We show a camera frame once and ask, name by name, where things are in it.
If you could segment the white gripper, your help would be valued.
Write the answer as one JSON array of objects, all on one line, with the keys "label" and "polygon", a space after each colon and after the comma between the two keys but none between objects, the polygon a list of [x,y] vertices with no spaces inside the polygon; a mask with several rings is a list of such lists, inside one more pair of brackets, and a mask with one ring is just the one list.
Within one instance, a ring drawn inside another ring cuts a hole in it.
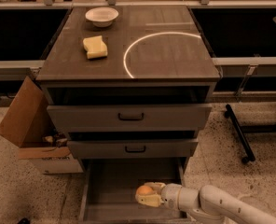
[{"label": "white gripper", "polygon": [[149,191],[161,192],[161,197],[157,193],[144,195],[136,194],[135,199],[138,203],[151,207],[159,207],[164,204],[166,208],[172,210],[179,209],[179,194],[182,188],[181,185],[166,185],[162,182],[146,182],[145,186]]}]

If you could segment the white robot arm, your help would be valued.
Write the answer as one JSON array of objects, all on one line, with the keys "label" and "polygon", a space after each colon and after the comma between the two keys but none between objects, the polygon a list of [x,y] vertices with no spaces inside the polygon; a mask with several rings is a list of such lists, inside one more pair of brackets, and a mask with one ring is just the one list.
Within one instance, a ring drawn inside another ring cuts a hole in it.
[{"label": "white robot arm", "polygon": [[136,190],[135,199],[146,206],[163,205],[188,213],[202,224],[225,224],[226,217],[237,224],[276,224],[276,217],[212,185],[196,190],[174,183],[147,182]]}]

